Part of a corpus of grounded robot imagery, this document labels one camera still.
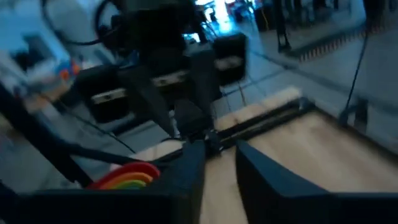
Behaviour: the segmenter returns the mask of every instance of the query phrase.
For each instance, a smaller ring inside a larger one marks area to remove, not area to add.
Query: gray floor
[[[272,39],[273,33],[258,34],[252,27],[245,28],[244,32],[250,36],[248,76],[240,85],[247,104],[255,103],[288,86],[296,86],[332,114],[338,114],[343,109],[363,40],[354,40],[318,60],[298,64],[275,53],[276,41]],[[354,90],[356,96],[366,96],[370,100],[368,134],[392,151],[398,151],[398,76],[395,66],[398,55],[398,44],[395,41],[397,37],[398,30],[390,30],[369,39]],[[292,63],[296,68],[286,70],[264,59],[264,55]],[[228,96],[214,103],[217,117],[244,106],[238,90],[238,84],[223,88]],[[77,108],[76,111],[88,117],[84,108]],[[68,141],[115,154],[130,154],[111,138],[98,136],[94,130],[83,127],[73,118],[55,119],[53,127]],[[166,133],[158,126],[147,123],[123,134],[121,139],[134,150],[141,151],[165,137]],[[18,192],[76,187],[66,181],[26,142],[15,142],[14,147],[1,152],[0,159],[0,179]],[[108,170],[108,165],[100,162],[86,159],[76,161],[94,179]]]

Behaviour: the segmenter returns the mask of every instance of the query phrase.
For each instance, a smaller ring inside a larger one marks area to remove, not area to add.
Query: wooden plank
[[[216,127],[229,128],[300,96],[297,89],[288,88],[260,103],[227,114],[215,122]],[[398,166],[394,161],[316,112],[256,136],[249,144],[292,172],[333,192],[398,189]],[[163,142],[136,157],[153,160],[180,147],[179,142]],[[234,154],[235,148],[232,148],[206,163],[200,223],[247,223],[236,183]]]

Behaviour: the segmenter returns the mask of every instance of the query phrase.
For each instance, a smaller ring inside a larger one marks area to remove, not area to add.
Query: white wall
[[[65,36],[74,41],[87,42],[97,39],[93,29],[94,11],[99,0],[53,0],[49,4],[50,17],[54,26]],[[92,46],[68,45],[72,54],[80,54],[84,58],[96,60],[95,50],[101,51],[111,62],[114,57],[102,44]]]
[[[0,50],[10,52],[27,49],[22,35],[38,34],[48,44],[57,60],[67,60],[68,52],[44,24],[39,12],[38,1],[22,1],[14,10],[1,10]]]
[[[97,38],[93,30],[93,16],[99,2],[100,0],[51,0],[47,12],[53,25],[67,38],[86,42]],[[107,7],[104,19],[109,22],[111,15],[115,13],[115,8]],[[100,50],[110,61],[114,61],[111,53],[102,44],[88,47],[67,45],[65,49],[42,20],[39,0],[21,1],[14,9],[1,9],[0,33],[0,50],[8,52],[27,49],[22,34],[36,33],[49,45],[57,60],[68,59],[71,53],[81,54],[95,61],[94,51]]]

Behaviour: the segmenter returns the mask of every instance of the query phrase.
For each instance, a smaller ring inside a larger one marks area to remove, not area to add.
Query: black cable
[[[49,103],[52,103],[52,100],[51,100],[47,95],[45,95],[45,94],[43,94],[43,93],[41,93],[41,92],[39,92],[39,91],[37,91],[37,90],[35,90],[35,89],[32,89],[32,88],[31,88],[27,83],[25,83],[25,81],[22,80],[18,75],[16,75],[15,73],[13,73],[12,71],[10,71],[10,70],[8,70],[8,69],[7,69],[7,71],[8,71],[8,73],[10,73],[11,75],[13,75],[13,76],[16,77],[17,79],[19,79],[19,80],[21,81],[20,83],[21,83],[24,87],[26,87],[27,90],[28,90],[29,92],[36,93],[36,94],[38,94],[41,98],[45,99],[45,100],[48,101]],[[104,131],[103,129],[101,129],[101,128],[98,127],[97,125],[95,125],[95,124],[89,122],[88,120],[82,118],[81,116],[75,114],[69,107],[67,107],[67,106],[64,105],[63,103],[61,104],[61,106],[64,107],[65,112],[66,112],[67,114],[69,114],[70,116],[76,118],[77,120],[79,120],[79,121],[82,122],[82,123],[85,123],[86,125],[89,125],[89,126],[95,128],[95,129],[98,130],[99,132],[101,132],[101,133],[103,133],[103,134],[105,134],[105,135],[108,135],[109,137],[111,137],[111,138],[113,138],[115,141],[117,141],[118,143],[122,144],[124,147],[126,147],[128,150],[130,150],[132,153],[134,153],[134,154],[137,153],[136,151],[134,151],[131,147],[129,147],[126,143],[122,142],[122,140],[120,140],[120,139],[117,138],[116,136],[113,136],[111,133],[109,133],[109,132],[107,132],[107,131]]]
[[[69,40],[66,37],[64,37],[62,34],[58,33],[55,26],[52,24],[49,14],[47,12],[48,1],[49,0],[41,0],[41,8],[42,8],[42,15],[43,15],[44,22],[50,27],[51,30],[53,30],[54,34],[64,43],[79,45],[79,46],[89,46],[89,45],[100,44],[100,43],[104,42],[105,39],[109,38],[111,35],[115,34],[119,30],[119,27],[116,27],[116,28],[110,30],[107,34],[101,35],[101,32],[100,32],[101,15],[102,15],[105,7],[107,6],[107,4],[112,3],[112,0],[103,0],[95,12],[95,19],[94,19],[94,29],[95,29],[96,35],[98,35],[98,39],[92,40],[89,42],[77,42],[77,41]]]
[[[356,79],[358,77],[359,69],[361,68],[361,64],[362,64],[362,60],[363,60],[363,57],[364,57],[364,54],[365,54],[366,46],[368,45],[368,39],[369,39],[368,30],[369,29],[366,29],[365,40],[363,42],[361,54],[359,55],[359,60],[358,60],[357,66],[356,66],[355,75],[354,75],[354,78],[353,78],[353,83],[351,84],[351,89],[349,91],[348,99],[347,99],[347,102],[346,102],[346,107],[345,107],[346,110],[348,109],[349,103],[351,101],[351,98],[353,97],[353,92],[354,92],[354,88],[355,88],[355,85],[356,85]]]

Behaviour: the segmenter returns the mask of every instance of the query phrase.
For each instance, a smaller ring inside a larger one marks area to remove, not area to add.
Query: black bracket
[[[358,98],[355,104],[340,113],[338,123],[343,127],[347,127],[349,116],[354,114],[354,127],[365,131],[368,125],[368,106],[367,100]]]

